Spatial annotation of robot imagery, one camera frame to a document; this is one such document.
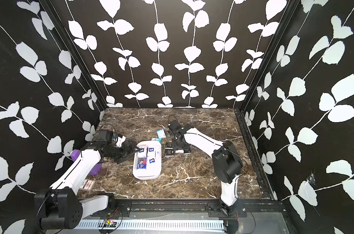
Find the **blue Tempo tissue pack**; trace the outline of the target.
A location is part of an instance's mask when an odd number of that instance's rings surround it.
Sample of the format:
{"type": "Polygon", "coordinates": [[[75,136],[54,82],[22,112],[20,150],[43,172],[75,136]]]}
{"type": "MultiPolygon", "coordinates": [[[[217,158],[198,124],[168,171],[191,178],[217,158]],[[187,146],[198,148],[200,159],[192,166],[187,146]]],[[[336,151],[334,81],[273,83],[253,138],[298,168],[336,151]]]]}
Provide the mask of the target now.
{"type": "Polygon", "coordinates": [[[147,154],[148,154],[148,146],[146,145],[142,145],[139,147],[139,152],[138,152],[138,158],[147,158],[147,154]]]}

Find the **cartoon blue red tissue pack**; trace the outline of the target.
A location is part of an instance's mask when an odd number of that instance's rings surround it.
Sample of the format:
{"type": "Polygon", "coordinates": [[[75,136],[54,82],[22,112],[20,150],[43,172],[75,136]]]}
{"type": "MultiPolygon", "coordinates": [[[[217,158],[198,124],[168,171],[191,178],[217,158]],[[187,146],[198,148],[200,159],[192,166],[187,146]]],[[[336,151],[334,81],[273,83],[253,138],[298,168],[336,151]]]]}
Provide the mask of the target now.
{"type": "Polygon", "coordinates": [[[147,158],[138,158],[137,169],[145,170],[147,168],[147,158]]]}

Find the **pink Tempo tissue pack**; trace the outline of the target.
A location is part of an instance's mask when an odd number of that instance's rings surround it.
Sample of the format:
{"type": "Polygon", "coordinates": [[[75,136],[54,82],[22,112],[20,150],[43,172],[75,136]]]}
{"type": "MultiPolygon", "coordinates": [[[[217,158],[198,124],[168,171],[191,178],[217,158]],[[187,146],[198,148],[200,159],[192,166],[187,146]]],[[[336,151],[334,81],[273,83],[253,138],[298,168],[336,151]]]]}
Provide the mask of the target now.
{"type": "Polygon", "coordinates": [[[155,149],[154,147],[148,147],[147,157],[154,158],[155,157],[155,149]]]}

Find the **white pink tissue pack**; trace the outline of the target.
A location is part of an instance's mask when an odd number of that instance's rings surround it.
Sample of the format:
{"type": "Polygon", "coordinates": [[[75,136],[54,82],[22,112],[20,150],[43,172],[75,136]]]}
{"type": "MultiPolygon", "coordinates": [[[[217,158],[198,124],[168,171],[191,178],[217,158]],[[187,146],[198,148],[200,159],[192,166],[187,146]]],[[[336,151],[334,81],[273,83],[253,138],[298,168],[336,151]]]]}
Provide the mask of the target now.
{"type": "Polygon", "coordinates": [[[161,148],[160,147],[155,147],[154,148],[155,152],[155,159],[156,160],[161,160],[161,148]]]}

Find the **white blue tissue pack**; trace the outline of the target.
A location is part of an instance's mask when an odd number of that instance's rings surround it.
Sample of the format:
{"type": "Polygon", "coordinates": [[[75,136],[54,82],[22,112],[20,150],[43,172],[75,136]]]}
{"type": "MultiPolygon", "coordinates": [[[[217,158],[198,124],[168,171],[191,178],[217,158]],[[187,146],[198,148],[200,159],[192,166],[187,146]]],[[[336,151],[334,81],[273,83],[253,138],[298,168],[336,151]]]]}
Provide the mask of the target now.
{"type": "Polygon", "coordinates": [[[151,170],[157,168],[158,161],[155,158],[149,158],[147,161],[147,169],[151,170]]]}

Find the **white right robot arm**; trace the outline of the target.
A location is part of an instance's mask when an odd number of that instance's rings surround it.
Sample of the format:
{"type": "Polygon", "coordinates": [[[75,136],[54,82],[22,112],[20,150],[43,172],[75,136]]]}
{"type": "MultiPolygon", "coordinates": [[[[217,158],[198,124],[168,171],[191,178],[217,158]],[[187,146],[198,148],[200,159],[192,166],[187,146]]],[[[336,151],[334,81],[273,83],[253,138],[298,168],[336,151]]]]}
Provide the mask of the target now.
{"type": "Polygon", "coordinates": [[[174,139],[175,149],[194,146],[206,153],[213,162],[216,177],[221,181],[221,206],[232,208],[238,200],[237,188],[243,162],[231,141],[218,141],[190,125],[181,125],[177,120],[168,124],[174,139]]]}

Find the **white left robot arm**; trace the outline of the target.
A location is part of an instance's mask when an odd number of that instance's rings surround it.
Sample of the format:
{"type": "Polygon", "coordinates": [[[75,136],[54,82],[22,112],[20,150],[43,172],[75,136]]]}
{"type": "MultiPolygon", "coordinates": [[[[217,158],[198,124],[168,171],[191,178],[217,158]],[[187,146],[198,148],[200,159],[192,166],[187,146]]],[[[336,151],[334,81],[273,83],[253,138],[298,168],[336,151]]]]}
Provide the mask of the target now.
{"type": "Polygon", "coordinates": [[[110,219],[122,217],[130,210],[130,203],[117,202],[112,194],[93,196],[80,200],[77,193],[91,170],[104,157],[126,160],[138,153],[137,146],[116,148],[107,140],[87,143],[69,169],[49,188],[34,197],[37,228],[42,234],[50,230],[74,229],[79,222],[91,215],[110,219]]]}

